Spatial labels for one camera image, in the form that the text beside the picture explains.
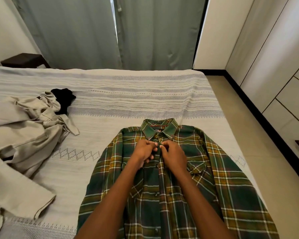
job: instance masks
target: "dark wooden side table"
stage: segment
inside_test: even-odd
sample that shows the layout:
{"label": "dark wooden side table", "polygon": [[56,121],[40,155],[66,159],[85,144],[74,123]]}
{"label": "dark wooden side table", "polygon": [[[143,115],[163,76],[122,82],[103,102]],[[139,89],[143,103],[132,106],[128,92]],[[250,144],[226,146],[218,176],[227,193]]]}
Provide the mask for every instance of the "dark wooden side table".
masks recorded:
{"label": "dark wooden side table", "polygon": [[45,65],[51,68],[48,62],[40,54],[21,53],[6,60],[1,61],[2,66],[11,68],[36,68]]}

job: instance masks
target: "black skirting board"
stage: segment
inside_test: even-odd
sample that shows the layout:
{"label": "black skirting board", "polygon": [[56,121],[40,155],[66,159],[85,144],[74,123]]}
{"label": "black skirting board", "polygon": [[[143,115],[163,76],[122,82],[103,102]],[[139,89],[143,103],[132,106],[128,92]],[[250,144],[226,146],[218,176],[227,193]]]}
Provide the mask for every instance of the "black skirting board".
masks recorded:
{"label": "black skirting board", "polygon": [[286,144],[286,142],[281,138],[281,136],[276,132],[276,130],[271,126],[263,114],[258,110],[258,108],[252,103],[248,96],[243,92],[240,86],[235,82],[231,75],[224,69],[195,69],[197,71],[203,72],[206,76],[224,76],[229,84],[234,88],[235,92],[243,100],[245,105],[257,119],[259,124],[267,132],[268,136],[275,143],[277,148],[283,154],[285,159],[294,169],[294,171],[299,176],[299,158],[291,150],[291,148]]}

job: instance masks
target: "beige tile floor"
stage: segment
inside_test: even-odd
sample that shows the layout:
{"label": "beige tile floor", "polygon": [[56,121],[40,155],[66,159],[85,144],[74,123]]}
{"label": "beige tile floor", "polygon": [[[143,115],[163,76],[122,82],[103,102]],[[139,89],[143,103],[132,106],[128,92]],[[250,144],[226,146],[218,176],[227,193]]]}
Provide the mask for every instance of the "beige tile floor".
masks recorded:
{"label": "beige tile floor", "polygon": [[223,76],[207,76],[281,239],[299,239],[299,177]]}

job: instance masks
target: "striped bedspread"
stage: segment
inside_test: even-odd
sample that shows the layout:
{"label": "striped bedspread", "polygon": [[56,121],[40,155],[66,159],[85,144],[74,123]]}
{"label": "striped bedspread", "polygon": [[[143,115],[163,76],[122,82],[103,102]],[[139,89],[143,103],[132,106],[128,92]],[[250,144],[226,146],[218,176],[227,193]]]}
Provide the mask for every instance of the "striped bedspread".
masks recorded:
{"label": "striped bedspread", "polygon": [[145,118],[175,118],[202,129],[236,162],[262,198],[206,76],[198,71],[55,70],[0,67],[0,100],[36,97],[68,88],[76,100],[69,117],[80,130],[46,160],[34,181],[56,193],[42,216],[31,221],[5,214],[0,238],[73,238],[92,170],[121,128]]}

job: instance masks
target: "green plaid flannel shirt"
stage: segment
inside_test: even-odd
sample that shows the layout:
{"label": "green plaid flannel shirt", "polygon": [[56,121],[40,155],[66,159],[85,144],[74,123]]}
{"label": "green plaid flannel shirt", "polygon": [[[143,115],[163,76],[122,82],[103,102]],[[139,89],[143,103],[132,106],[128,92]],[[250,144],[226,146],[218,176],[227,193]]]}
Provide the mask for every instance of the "green plaid flannel shirt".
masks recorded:
{"label": "green plaid flannel shirt", "polygon": [[[78,230],[115,183],[136,143],[177,142],[200,192],[237,238],[279,238],[255,188],[234,161],[206,134],[174,119],[144,120],[122,129],[96,163],[80,206]],[[187,202],[160,149],[134,178],[117,238],[198,238]]]}

